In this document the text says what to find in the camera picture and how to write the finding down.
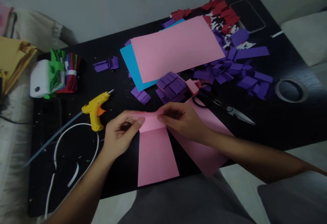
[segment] scissors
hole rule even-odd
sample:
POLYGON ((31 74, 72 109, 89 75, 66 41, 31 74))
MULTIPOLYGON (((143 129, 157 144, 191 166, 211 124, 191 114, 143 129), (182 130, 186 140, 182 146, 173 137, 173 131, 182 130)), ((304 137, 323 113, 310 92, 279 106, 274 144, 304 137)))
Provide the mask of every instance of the scissors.
MULTIPOLYGON (((202 85, 210 86, 213 90, 216 91, 216 89, 210 83, 203 83, 202 85)), ((255 122, 253 122, 250 118, 248 118, 246 115, 244 115, 240 111, 236 110, 235 108, 233 108, 231 106, 223 105, 223 103, 220 100, 216 99, 216 95, 205 90, 204 88, 200 88, 199 93, 196 95, 196 97, 201 97, 203 100, 207 101, 210 104, 209 107, 201 105, 198 102, 196 102, 195 97, 193 97, 193 102, 199 107, 219 108, 221 110, 226 111, 229 115, 232 115, 233 117, 237 117, 239 120, 241 120, 243 122, 249 123, 251 125, 256 125, 255 122)))

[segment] blue paper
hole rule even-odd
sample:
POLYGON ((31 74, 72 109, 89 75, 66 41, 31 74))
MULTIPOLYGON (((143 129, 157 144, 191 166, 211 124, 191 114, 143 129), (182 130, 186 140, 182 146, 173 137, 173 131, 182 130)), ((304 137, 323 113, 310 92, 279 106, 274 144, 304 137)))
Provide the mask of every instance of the blue paper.
MULTIPOLYGON (((173 23, 172 25, 170 25, 169 27, 165 28, 168 29, 174 25, 177 25, 181 22, 185 21, 184 19, 181 19, 175 23, 173 23)), ((139 71, 139 67, 137 65, 137 61, 136 61, 136 57, 134 54, 134 50, 133 50, 133 46, 132 44, 127 45, 126 47, 123 47, 122 49, 120 49, 120 53, 122 54, 125 64, 129 70, 130 75, 132 76, 132 79, 135 83, 135 86, 137 88, 137 90, 140 92, 148 87, 151 87, 152 85, 155 85, 157 83, 158 80, 155 81, 151 81, 148 83, 143 83, 142 82, 142 78, 141 78, 141 74, 139 71)))

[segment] yellow glue gun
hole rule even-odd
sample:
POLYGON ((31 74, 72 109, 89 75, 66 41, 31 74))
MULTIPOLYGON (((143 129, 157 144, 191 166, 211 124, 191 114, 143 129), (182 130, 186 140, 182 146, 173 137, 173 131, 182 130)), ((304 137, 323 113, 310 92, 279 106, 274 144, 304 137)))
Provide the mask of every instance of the yellow glue gun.
POLYGON ((110 93, 112 91, 113 90, 98 95, 93 100, 91 100, 88 105, 82 107, 83 113, 90 114, 91 128, 95 132, 103 130, 104 128, 99 118, 99 116, 105 112, 105 110, 101 108, 101 105, 109 99, 110 93))

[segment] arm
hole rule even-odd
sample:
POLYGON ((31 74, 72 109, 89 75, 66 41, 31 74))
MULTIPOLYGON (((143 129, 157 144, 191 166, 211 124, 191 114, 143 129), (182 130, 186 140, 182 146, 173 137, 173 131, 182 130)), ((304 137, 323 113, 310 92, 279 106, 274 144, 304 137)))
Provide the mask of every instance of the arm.
POLYGON ((205 126, 188 104, 168 103, 158 119, 189 140, 213 147, 265 183, 275 182, 305 171, 327 173, 313 165, 267 146, 218 133, 205 126))
POLYGON ((113 162, 128 149, 145 121, 144 118, 135 121, 131 114, 130 111, 124 111, 107 124, 101 152, 68 197, 49 217, 47 224, 92 222, 113 162))

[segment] right hand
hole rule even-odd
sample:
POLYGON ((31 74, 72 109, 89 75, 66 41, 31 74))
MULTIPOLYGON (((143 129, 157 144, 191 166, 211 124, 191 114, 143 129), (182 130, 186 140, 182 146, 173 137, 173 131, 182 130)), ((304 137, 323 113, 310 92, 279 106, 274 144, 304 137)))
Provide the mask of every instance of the right hand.
POLYGON ((158 120, 188 140, 204 144, 212 133, 189 104, 169 102, 160 109, 163 109, 163 115, 158 115, 158 120))

